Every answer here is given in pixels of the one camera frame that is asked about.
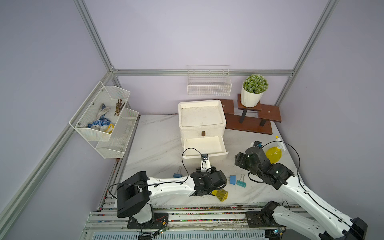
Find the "blue binder clip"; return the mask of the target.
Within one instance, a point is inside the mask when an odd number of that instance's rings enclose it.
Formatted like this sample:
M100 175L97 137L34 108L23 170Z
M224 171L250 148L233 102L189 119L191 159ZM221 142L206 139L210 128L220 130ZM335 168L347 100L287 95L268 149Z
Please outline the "blue binder clip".
M183 175L182 175L182 167L178 168L178 171L173 174L173 177L174 178L181 178L181 177L183 177Z
M229 180L230 180L231 185L235 185L237 182L236 181L236 175L230 175Z

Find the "white plastic drawer cabinet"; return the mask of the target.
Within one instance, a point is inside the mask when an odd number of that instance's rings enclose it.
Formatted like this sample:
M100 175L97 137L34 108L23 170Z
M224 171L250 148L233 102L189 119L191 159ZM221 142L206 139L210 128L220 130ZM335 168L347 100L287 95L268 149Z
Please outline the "white plastic drawer cabinet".
M210 161L223 161L229 152L224 144L226 118L219 100L178 104L183 160L200 161L207 154Z

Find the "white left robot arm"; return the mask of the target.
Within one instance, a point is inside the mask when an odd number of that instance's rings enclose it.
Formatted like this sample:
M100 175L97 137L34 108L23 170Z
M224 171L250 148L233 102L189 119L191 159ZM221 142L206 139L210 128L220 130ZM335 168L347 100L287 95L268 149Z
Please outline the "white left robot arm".
M187 177L159 179L141 171L117 186L117 217L135 218L144 224L154 220L152 201L161 197L203 197L223 189L227 178L222 171L193 172Z

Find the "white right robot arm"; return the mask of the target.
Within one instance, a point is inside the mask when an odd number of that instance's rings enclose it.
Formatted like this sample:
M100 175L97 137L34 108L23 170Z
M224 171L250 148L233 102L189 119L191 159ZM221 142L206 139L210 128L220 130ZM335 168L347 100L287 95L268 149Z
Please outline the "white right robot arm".
M311 240L363 240L368 225L360 218L350 218L305 187L298 175L285 165L272 164L258 145L235 156L235 165L260 178L261 183L289 196L311 219L298 215L277 202L270 201L262 215Z

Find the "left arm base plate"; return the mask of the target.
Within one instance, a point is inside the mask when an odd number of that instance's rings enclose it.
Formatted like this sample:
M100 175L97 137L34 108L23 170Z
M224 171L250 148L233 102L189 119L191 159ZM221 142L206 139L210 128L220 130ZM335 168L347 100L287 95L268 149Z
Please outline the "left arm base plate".
M136 218L129 217L127 229L128 230L159 230L167 227L168 221L169 221L168 213L154 213L151 220L141 224L139 224Z

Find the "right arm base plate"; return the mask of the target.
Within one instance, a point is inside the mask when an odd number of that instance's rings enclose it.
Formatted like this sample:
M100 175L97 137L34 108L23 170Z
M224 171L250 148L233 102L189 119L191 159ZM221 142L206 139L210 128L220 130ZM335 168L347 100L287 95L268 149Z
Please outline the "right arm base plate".
M281 205L277 202L268 202L261 211L246 212L246 219L250 228L282 227L273 218L276 208Z

